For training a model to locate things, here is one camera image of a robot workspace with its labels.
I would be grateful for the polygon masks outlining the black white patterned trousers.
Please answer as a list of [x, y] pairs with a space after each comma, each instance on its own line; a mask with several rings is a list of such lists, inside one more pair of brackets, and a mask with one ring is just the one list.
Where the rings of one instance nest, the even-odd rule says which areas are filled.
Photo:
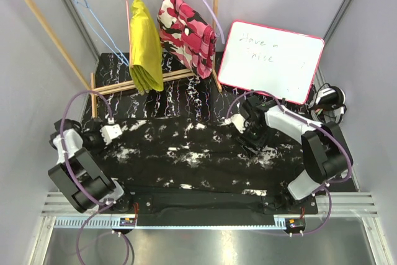
[[281, 133], [253, 153], [233, 125], [171, 117], [126, 119], [120, 126], [122, 136], [98, 157], [106, 175], [130, 187], [267, 195], [303, 170], [299, 144]]

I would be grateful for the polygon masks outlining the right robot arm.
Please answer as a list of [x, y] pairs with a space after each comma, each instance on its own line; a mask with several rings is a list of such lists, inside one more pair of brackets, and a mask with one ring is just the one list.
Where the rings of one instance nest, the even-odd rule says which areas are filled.
[[350, 178], [353, 158], [335, 122], [316, 122], [288, 110], [278, 100], [261, 102], [257, 96], [248, 97], [241, 112], [228, 114], [227, 118], [236, 127], [241, 142], [253, 152], [265, 147], [277, 132], [301, 145], [303, 171], [279, 195], [278, 208], [295, 213], [307, 197], [337, 182], [337, 176], [345, 173], [345, 178]]

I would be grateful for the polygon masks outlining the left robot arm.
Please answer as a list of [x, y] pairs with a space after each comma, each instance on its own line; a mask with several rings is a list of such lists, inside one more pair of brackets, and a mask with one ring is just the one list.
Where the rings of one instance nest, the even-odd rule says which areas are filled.
[[66, 119], [63, 134], [60, 120], [54, 126], [56, 132], [50, 135], [49, 143], [57, 151], [58, 160], [48, 175], [69, 203], [84, 213], [96, 206], [86, 196], [89, 194], [98, 202], [112, 202], [121, 213], [129, 212], [133, 196], [116, 179], [104, 174], [99, 161], [99, 153], [122, 135], [119, 124], [95, 119], [92, 130], [84, 132], [79, 122]]

